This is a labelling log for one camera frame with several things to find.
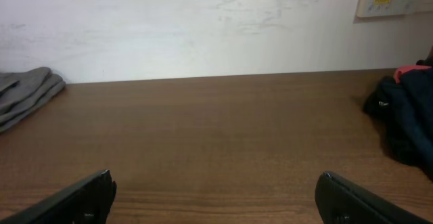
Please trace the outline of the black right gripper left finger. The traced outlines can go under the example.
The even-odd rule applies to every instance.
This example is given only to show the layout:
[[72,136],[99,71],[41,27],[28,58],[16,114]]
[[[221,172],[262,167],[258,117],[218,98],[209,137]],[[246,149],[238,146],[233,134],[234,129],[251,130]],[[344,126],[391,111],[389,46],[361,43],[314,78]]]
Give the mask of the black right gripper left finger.
[[105,224],[116,189],[110,171],[99,171],[2,219],[1,224]]

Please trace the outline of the grey shorts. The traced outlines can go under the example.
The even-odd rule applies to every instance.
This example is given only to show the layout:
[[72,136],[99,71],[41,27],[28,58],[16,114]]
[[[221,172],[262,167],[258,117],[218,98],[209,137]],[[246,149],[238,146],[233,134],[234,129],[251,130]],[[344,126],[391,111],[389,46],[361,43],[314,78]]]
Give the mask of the grey shorts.
[[47,104],[66,86],[50,68],[1,73],[1,132]]

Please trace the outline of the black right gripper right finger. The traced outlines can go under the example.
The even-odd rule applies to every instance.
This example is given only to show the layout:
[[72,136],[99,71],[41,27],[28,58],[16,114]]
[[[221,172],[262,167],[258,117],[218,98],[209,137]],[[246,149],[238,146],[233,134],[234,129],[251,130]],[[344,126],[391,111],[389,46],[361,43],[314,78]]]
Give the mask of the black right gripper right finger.
[[333,172],[324,172],[315,188],[324,224],[432,224]]

